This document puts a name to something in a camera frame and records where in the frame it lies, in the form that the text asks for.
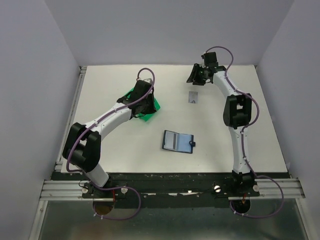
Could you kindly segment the green plastic bin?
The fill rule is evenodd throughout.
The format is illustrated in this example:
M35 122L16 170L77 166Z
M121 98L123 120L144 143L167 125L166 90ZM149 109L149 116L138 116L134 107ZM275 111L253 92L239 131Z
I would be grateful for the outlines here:
M147 90L132 88L124 96L119 98L117 102L128 105L140 99L146 92ZM161 107L154 97L153 91L151 91L146 98L135 105L131 105L129 108L131 109L131 118L139 118L147 122Z

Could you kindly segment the silver card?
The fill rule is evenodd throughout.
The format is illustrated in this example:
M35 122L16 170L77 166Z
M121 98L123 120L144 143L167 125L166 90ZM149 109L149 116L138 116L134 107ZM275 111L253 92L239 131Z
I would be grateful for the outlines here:
M188 102L191 104L197 104L198 103L198 92L197 91L189 91L188 92Z

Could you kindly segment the grey striped credit card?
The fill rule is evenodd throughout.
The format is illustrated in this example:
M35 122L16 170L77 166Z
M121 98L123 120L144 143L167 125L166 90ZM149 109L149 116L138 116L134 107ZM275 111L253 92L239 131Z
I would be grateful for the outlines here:
M176 150L177 145L177 133L172 131L167 131L165 133L165 141L164 141L164 147L167 150Z

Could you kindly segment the blue leather card holder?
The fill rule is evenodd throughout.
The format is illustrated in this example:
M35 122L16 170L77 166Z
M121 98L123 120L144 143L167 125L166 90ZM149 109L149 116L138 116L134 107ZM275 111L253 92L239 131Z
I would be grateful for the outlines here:
M185 133L177 133L177 140L176 140L176 150L168 150L165 149L165 137L166 132L174 132L170 130L165 130L163 132L163 138L162 138L162 146L161 148L163 150L171 151L171 152L178 152L178 153L186 153L186 154L192 154L193 148L196 146L196 142L194 141L194 135L192 134L185 134Z

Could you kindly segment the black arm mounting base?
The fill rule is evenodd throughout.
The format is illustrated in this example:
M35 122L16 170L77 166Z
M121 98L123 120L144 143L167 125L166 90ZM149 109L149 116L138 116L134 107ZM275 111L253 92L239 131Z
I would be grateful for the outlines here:
M231 173L112 173L103 190L84 184L84 199L115 200L117 208L227 208L229 200L260 195L254 179Z

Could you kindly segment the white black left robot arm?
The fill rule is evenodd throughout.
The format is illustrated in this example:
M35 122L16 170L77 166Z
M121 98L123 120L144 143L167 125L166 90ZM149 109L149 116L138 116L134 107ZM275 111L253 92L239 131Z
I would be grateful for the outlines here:
M69 130L62 156L94 183L93 191L101 198L107 197L111 185L109 175L99 164L103 139L121 124L156 112L152 81L138 80L134 88L119 98L115 105L100 117L86 123L74 123Z

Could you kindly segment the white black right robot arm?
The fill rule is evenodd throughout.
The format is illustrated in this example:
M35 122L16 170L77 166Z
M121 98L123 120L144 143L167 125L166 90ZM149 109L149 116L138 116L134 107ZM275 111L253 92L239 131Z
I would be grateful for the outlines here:
M186 82L196 86L212 83L225 97L222 117L230 132L234 158L230 191L236 196L241 196L255 181L248 157L247 139L248 126L252 119L252 96L239 90L229 79L228 68L219 65L215 52L205 52L201 57L203 64L193 65Z

